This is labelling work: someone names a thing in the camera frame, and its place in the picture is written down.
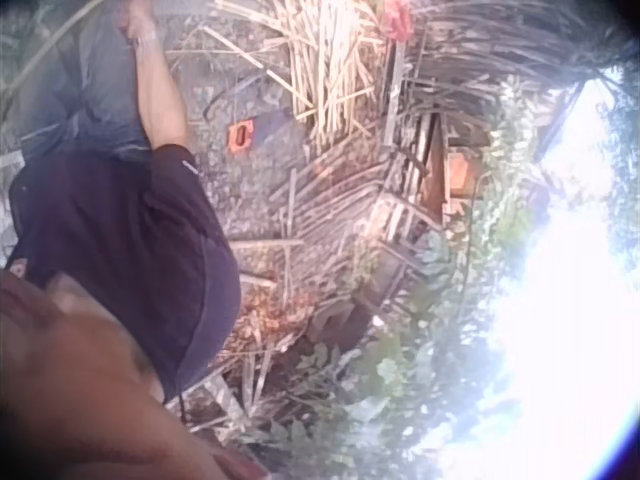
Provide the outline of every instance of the jeans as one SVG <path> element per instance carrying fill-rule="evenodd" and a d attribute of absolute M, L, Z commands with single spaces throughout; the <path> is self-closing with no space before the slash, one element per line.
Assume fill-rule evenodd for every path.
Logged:
<path fill-rule="evenodd" d="M 86 0 L 61 0 L 42 23 L 55 32 Z M 123 160 L 148 158 L 137 107 L 133 47 L 118 25 L 118 0 L 105 0 L 41 60 L 18 92 L 18 132 L 27 163 L 74 150 Z M 26 49 L 26 60 L 42 39 Z"/>

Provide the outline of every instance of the black t-shirt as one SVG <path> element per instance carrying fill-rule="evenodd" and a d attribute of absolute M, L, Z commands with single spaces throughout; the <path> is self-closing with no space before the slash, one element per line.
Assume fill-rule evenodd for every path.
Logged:
<path fill-rule="evenodd" d="M 236 261 L 188 150 L 149 164 L 91 152 L 28 164 L 11 188 L 26 263 L 45 288 L 66 273 L 133 335 L 168 401 L 203 376 L 240 305 Z"/>

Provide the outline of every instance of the man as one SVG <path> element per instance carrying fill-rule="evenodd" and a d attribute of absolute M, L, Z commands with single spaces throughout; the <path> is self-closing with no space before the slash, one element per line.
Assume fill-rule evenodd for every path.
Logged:
<path fill-rule="evenodd" d="M 2 467 L 38 479 L 266 478 L 162 405 L 206 372 L 240 285 L 151 1 L 106 0 L 18 100 L 26 166 L 0 284 Z"/>

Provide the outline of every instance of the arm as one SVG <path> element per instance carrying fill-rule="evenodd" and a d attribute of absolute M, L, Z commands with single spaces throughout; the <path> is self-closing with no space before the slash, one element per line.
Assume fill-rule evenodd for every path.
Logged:
<path fill-rule="evenodd" d="M 138 109 L 151 147 L 186 147 L 186 108 L 164 56 L 151 0 L 131 0 L 128 20 L 127 34 L 135 45 Z"/>

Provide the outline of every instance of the bright sky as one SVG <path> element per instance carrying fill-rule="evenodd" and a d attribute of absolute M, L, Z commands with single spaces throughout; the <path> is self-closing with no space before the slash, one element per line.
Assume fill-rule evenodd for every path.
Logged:
<path fill-rule="evenodd" d="M 611 181 L 588 141 L 606 135 L 596 112 L 610 100 L 602 92 L 587 85 L 545 159 L 595 195 Z M 522 415 L 507 435 L 445 448 L 446 479 L 593 478 L 629 434 L 640 405 L 640 293 L 609 253 L 605 215 L 552 211 L 522 285 L 497 305 L 495 333 Z"/>

